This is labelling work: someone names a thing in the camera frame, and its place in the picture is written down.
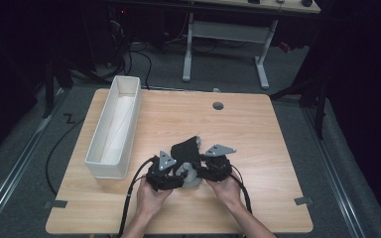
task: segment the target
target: person's left hand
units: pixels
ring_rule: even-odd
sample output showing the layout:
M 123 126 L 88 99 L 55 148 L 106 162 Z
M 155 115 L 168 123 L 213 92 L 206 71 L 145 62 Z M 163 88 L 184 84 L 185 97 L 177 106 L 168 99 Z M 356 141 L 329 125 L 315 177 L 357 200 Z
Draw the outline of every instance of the person's left hand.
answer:
M 153 217 L 160 211 L 166 198 L 173 190 L 154 191 L 145 177 L 141 178 L 137 191 L 137 214 Z

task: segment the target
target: white container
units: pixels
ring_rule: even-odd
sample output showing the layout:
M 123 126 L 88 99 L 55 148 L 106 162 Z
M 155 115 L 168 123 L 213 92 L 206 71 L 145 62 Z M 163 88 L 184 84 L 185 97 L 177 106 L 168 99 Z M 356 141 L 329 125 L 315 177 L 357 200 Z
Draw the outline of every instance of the white container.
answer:
M 126 178 L 140 105 L 140 79 L 115 76 L 85 159 L 96 178 Z

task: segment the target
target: round hole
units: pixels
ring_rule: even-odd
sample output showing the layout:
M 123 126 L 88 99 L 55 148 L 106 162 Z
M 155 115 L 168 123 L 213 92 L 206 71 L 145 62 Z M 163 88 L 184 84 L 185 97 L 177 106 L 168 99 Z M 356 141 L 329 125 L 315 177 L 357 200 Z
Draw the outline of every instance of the round hole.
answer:
M 214 102 L 212 103 L 212 107 L 215 110 L 222 110 L 224 108 L 224 104 L 222 104 L 221 102 Z

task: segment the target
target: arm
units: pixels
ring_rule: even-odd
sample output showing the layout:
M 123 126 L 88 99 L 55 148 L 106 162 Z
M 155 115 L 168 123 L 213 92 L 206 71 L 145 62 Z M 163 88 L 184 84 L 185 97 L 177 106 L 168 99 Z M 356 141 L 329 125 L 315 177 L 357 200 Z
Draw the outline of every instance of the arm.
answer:
M 141 178 L 137 192 L 137 211 L 131 223 L 125 229 L 122 238 L 143 237 L 148 224 L 160 211 L 164 201 L 172 192 L 173 190 L 156 192 L 145 178 Z
M 207 180 L 206 182 L 212 187 L 215 195 L 233 215 L 234 219 L 247 237 L 276 237 L 243 205 L 240 199 L 240 187 L 233 178 L 229 177 L 221 182 L 210 180 Z

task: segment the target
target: gray carpet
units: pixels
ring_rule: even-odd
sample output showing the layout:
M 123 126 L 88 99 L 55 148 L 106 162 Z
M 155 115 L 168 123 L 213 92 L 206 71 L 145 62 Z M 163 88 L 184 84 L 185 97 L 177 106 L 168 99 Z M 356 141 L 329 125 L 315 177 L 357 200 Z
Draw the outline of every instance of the gray carpet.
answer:
M 209 54 L 201 52 L 211 50 L 210 46 L 203 45 L 196 48 L 198 52 L 193 55 L 192 80 L 187 83 L 181 80 L 185 52 L 181 44 L 170 45 L 162 50 L 147 46 L 141 53 L 146 54 L 152 61 L 152 69 L 148 78 L 151 86 L 203 91 L 211 91 L 215 87 L 224 92 L 271 94 L 292 83 L 309 50 L 304 48 L 285 54 L 280 49 L 270 49 L 265 61 L 265 68 L 271 87 L 265 91 L 260 88 L 253 59 L 238 54 L 238 51 L 241 51 L 250 55 L 253 48 L 256 47 L 240 48 L 235 50 L 236 54 L 230 55 L 226 54 L 230 47 L 216 48 Z M 134 46 L 135 50 L 143 48 L 144 45 Z M 129 74 L 139 76 L 144 80 L 150 63 L 139 54 L 131 56 L 133 63 Z M 50 211 L 43 206 L 45 202 L 54 199 L 54 196 L 46 182 L 45 166 L 54 145 L 73 125 L 67 123 L 66 114 L 71 114 L 71 121 L 80 121 L 85 116 L 92 95 L 98 87 L 107 86 L 82 80 L 75 81 L 75 86 L 55 113 L 34 151 L 29 166 L 0 214 L 0 237 L 8 235 L 13 237 L 88 237 L 86 235 L 56 236 L 46 232 L 45 226 Z M 43 90 L 38 94 L 38 99 L 39 103 L 36 107 L 25 115 L 0 148 L 0 184 L 9 174 L 41 121 L 45 108 Z M 302 191 L 314 202 L 308 206 L 314 230 L 308 234 L 277 235 L 279 237 L 351 237 L 332 187 L 329 185 L 328 177 L 324 172 L 321 153 L 311 130 L 312 125 L 307 122 L 303 110 L 295 99 L 297 96 L 287 97 L 285 100 L 274 101 L 273 105 Z M 380 207 L 346 146 L 331 112 L 331 107 L 327 105 L 326 110 L 323 124 L 324 142 L 334 161 L 335 168 L 354 203 L 366 237 L 381 237 Z M 49 173 L 55 189 L 59 188 L 63 179 L 79 131 L 80 125 L 63 138 L 50 158 Z

